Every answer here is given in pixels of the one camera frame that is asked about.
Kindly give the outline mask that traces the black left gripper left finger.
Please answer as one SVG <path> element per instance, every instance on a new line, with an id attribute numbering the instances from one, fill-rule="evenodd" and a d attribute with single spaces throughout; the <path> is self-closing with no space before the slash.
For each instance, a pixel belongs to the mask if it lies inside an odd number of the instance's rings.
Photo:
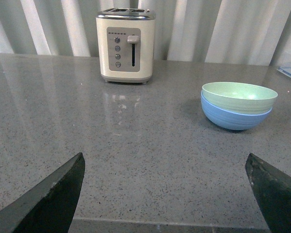
<path id="1" fill-rule="evenodd" d="M 66 233 L 85 173 L 80 152 L 35 187 L 0 210 L 0 233 Z"/>

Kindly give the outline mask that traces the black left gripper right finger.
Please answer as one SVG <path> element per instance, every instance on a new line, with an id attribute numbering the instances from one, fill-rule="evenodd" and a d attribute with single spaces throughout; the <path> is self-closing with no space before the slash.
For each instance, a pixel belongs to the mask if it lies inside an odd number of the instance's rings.
<path id="1" fill-rule="evenodd" d="M 253 153 L 245 170 L 260 211 L 273 233 L 291 233 L 291 176 Z"/>

